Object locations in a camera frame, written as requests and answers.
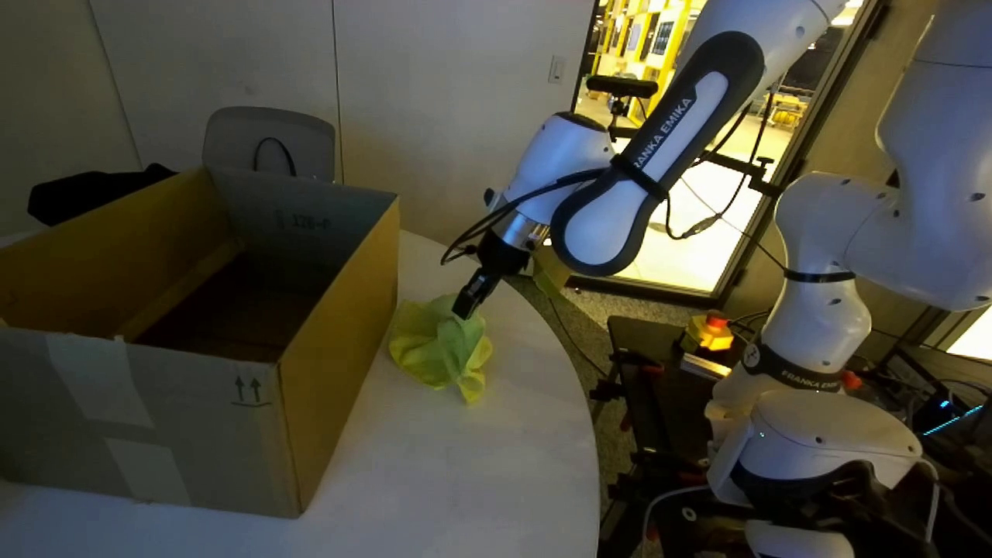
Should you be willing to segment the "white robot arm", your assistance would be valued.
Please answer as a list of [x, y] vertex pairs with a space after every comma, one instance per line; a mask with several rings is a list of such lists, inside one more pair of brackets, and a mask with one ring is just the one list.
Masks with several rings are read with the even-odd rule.
[[[670, 185], [840, 9], [842, 0], [707, 0], [677, 78], [624, 148], [582, 114], [552, 114], [489, 199], [481, 271], [453, 312], [471, 315], [535, 241], [588, 276], [634, 264]], [[782, 293], [707, 404], [717, 500], [750, 504], [764, 490], [789, 494], [854, 462], [894, 488], [921, 458], [904, 424], [842, 393], [840, 370], [871, 328], [861, 282], [944, 310], [988, 304], [988, 110], [992, 0], [944, 0], [877, 124], [898, 184], [805, 173], [782, 191]]]

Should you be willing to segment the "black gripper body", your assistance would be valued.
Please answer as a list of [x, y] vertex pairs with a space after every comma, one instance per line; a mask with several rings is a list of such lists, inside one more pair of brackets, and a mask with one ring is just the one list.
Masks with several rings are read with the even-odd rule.
[[530, 260], [528, 247], [516, 247], [501, 241], [497, 231], [487, 231], [476, 247], [476, 272], [465, 282], [465, 289], [457, 293], [453, 312], [458, 320], [468, 320], [504, 276], [516, 276]]

